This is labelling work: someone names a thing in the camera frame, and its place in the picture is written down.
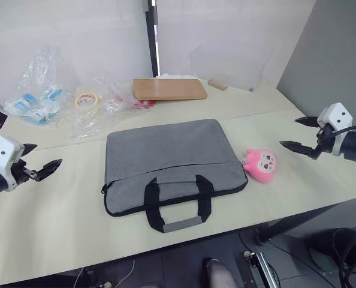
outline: clear plastic bag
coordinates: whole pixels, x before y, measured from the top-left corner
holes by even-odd
[[[88,87],[77,88],[75,95],[74,101],[68,103],[69,138],[105,132],[155,104],[154,101],[138,101],[131,83],[118,83],[107,74],[94,78]]]
[[[55,125],[64,103],[74,98],[73,88],[77,85],[77,77],[59,49],[44,46],[26,67],[17,94],[0,101],[0,111],[34,124]]]

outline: metal frame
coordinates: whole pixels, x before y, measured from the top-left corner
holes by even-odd
[[[260,231],[255,235],[254,241],[257,245],[264,245],[266,242],[271,240],[271,238],[279,234],[283,234],[309,221],[310,219],[321,215],[335,206],[336,204],[285,217],[269,227],[260,229]]]
[[[147,11],[145,12],[147,36],[149,37],[150,58],[152,61],[153,77],[158,76],[158,64],[156,60],[154,25],[156,23],[156,6],[152,5],[152,0],[147,0]]]
[[[242,262],[240,267],[240,273],[245,288],[258,288],[251,268],[258,269],[265,288],[277,288],[275,277],[270,269],[270,265],[266,261],[264,253],[248,252],[247,255],[245,255],[245,253],[242,255]]]

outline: white cable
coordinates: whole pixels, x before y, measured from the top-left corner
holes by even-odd
[[[114,288],[118,288],[119,285],[120,285],[122,282],[124,282],[124,281],[130,276],[130,274],[131,274],[131,273],[133,272],[133,270],[134,270],[134,266],[135,266],[135,259],[133,259],[133,261],[132,261],[132,268],[131,268],[129,274],[126,275],[125,277],[123,277],[123,279],[120,280],[120,282],[118,282],[118,284],[117,284]]]
[[[76,279],[76,282],[74,282],[73,288],[76,288],[78,278],[80,278],[81,273],[82,273],[82,271],[84,270],[84,268],[85,268],[85,267],[82,267],[81,271],[79,272],[79,274],[78,274],[78,276],[77,276],[77,279]]]

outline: wooden block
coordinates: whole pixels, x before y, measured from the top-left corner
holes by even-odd
[[[207,93],[198,79],[134,79],[138,100],[205,99]]]
[[[223,83],[221,83],[220,81],[214,80],[214,79],[210,79],[207,82],[208,85],[213,86],[214,88],[217,88],[219,90],[225,91],[227,89],[227,85],[224,85]]]

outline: black bag trim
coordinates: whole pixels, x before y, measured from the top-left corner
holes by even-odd
[[[196,175],[196,184],[198,187],[199,194],[201,196],[206,197],[199,197],[198,198],[198,216],[201,217],[201,221],[206,222],[208,217],[212,212],[212,200],[209,195],[214,193],[213,184],[207,180],[205,177],[201,175]],[[159,186],[157,184],[156,178],[150,181],[146,185],[144,190],[144,204],[145,205],[152,205],[152,204],[159,203]],[[147,209],[146,210],[146,217],[147,221],[149,222],[150,226],[155,230],[165,233],[164,225],[165,221],[161,217],[161,212],[159,207]]]
[[[116,181],[125,180],[125,179],[129,179],[129,178],[132,178],[132,177],[137,177],[137,176],[145,175],[145,174],[152,173],[152,172],[167,170],[167,169],[170,169],[170,168],[186,167],[186,166],[205,166],[205,165],[214,165],[214,164],[231,164],[231,163],[233,163],[233,161],[229,161],[229,162],[217,162],[217,163],[192,163],[192,164],[182,164],[182,165],[169,166],[169,167],[165,167],[165,168],[160,168],[160,169],[156,169],[156,170],[146,171],[146,172],[143,172],[143,173],[140,173],[140,174],[135,174],[135,175],[131,175],[131,176],[128,176],[128,177],[124,177],[124,178],[112,180],[112,181],[110,181],[108,184],[105,184],[105,185],[102,187],[102,190],[104,189],[105,186],[108,186],[108,187],[107,187],[107,189],[108,189],[108,188],[109,188],[114,182],[116,182]]]
[[[249,181],[246,178],[246,182],[243,183],[243,185],[238,186],[233,189],[229,189],[229,190],[215,191],[214,194],[210,195],[210,197],[212,198],[212,197],[218,197],[218,196],[237,193],[237,192],[243,190],[245,188],[245,186],[248,184],[248,182]],[[172,205],[172,204],[178,204],[178,203],[182,203],[182,202],[186,202],[186,201],[198,200],[199,198],[201,198],[203,196],[199,195],[199,194],[190,195],[190,196],[182,196],[182,197],[177,197],[177,198],[161,201],[161,202],[159,202],[157,204],[153,204],[153,205],[143,205],[143,206],[130,208],[130,209],[124,210],[122,212],[117,212],[117,213],[112,213],[107,209],[106,197],[107,197],[107,193],[104,193],[104,205],[105,205],[105,210],[108,213],[108,215],[113,216],[113,217],[121,217],[121,216],[126,216],[126,215],[129,215],[132,213],[145,211],[147,209],[168,206],[168,205]]]

